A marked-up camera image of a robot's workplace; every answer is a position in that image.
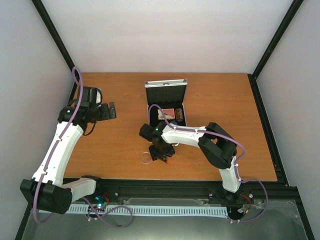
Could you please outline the black aluminium frame rail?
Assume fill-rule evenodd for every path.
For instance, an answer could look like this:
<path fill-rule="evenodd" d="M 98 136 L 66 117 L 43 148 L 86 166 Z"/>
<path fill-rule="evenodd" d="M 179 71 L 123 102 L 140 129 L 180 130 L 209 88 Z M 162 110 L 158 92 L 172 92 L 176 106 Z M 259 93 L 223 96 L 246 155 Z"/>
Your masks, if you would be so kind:
<path fill-rule="evenodd" d="M 24 180 L 20 190 L 29 204 L 37 209 L 64 214 L 71 203 L 88 198 L 94 203 L 120 204 L 131 198 L 151 199 L 200 199 L 223 207 L 238 207 L 255 200 L 295 200 L 300 202 L 296 187 L 283 182 L 250 180 L 243 183 L 236 193 L 223 189 L 220 181 L 166 181 L 166 180 L 114 180 L 84 176 L 66 178 L 62 186 L 51 181 L 41 183 L 36 192 L 37 181 Z"/>

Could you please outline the brown poker chip stack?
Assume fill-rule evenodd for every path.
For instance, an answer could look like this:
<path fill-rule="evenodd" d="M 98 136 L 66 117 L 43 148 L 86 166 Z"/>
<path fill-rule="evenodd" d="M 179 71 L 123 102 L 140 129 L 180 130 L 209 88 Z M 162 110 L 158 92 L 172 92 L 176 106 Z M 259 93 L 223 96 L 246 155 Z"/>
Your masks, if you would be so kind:
<path fill-rule="evenodd" d="M 184 119 L 183 110 L 181 108 L 175 109 L 175 119 L 181 122 Z"/>

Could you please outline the aluminium poker case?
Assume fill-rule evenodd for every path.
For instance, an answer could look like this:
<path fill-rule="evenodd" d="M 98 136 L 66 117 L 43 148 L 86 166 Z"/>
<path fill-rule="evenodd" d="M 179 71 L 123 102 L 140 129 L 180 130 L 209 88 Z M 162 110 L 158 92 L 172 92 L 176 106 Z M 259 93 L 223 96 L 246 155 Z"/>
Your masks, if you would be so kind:
<path fill-rule="evenodd" d="M 150 108 L 156 104 L 163 110 L 166 109 L 181 109 L 179 117 L 173 119 L 179 126 L 186 126 L 186 114 L 184 107 L 185 93 L 188 85 L 188 80 L 170 79 L 170 80 L 153 80 L 145 81 L 144 87 L 147 99 L 148 121 L 155 127 L 162 120 L 159 119 L 159 110 L 156 107 Z"/>

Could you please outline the red yellow card deck box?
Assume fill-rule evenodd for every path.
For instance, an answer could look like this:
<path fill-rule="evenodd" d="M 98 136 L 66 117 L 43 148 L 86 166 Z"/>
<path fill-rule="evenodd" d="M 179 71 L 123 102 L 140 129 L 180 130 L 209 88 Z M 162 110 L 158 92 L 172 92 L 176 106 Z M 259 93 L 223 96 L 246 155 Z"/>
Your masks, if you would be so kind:
<path fill-rule="evenodd" d="M 167 108 L 167 109 L 158 109 L 158 120 L 164 121 L 165 119 L 167 120 L 174 120 L 175 117 L 175 110 L 173 108 Z"/>

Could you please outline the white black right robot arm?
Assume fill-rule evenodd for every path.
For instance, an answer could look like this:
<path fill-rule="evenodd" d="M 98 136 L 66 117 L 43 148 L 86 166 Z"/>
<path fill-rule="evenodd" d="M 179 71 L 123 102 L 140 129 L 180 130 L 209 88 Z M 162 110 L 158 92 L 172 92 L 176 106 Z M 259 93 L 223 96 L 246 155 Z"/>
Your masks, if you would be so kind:
<path fill-rule="evenodd" d="M 153 161 L 164 163 L 175 154 L 174 144 L 199 148 L 208 162 L 219 169 L 222 187 L 236 193 L 241 179 L 236 170 L 237 143 L 218 124 L 188 127 L 162 121 L 156 127 L 143 124 L 139 136 L 151 143 L 149 153 Z"/>

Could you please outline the red black triangular chip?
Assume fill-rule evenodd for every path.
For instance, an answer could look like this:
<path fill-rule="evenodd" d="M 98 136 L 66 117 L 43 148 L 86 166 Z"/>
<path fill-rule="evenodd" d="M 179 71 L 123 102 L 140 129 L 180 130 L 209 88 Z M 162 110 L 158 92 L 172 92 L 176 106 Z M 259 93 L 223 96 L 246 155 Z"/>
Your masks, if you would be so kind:
<path fill-rule="evenodd" d="M 159 157 L 159 159 L 166 164 L 168 163 L 168 156 L 167 155 L 162 155 Z"/>

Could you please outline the clear round dealer button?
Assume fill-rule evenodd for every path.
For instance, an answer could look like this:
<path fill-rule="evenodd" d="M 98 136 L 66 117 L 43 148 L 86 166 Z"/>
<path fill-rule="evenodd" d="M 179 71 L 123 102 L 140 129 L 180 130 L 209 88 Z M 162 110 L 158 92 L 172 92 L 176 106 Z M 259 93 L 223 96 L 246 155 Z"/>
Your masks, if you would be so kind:
<path fill-rule="evenodd" d="M 143 164 L 149 164 L 153 161 L 151 154 L 148 151 L 141 153 L 139 159 L 140 159 L 140 162 Z"/>

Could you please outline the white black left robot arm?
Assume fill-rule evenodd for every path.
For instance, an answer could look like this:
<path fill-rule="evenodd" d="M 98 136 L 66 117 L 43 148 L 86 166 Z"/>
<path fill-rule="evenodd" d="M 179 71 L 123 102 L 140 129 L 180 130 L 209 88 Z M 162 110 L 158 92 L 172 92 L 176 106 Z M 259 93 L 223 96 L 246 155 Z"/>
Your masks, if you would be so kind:
<path fill-rule="evenodd" d="M 60 111 L 54 138 L 39 168 L 30 180 L 24 179 L 20 184 L 20 191 L 33 209 L 62 215 L 82 197 L 88 196 L 95 202 L 103 198 L 99 177 L 84 175 L 69 183 L 63 180 L 78 140 L 89 135 L 88 124 L 115 118 L 115 104 L 103 103 L 100 88 L 79 89 L 77 97 Z"/>

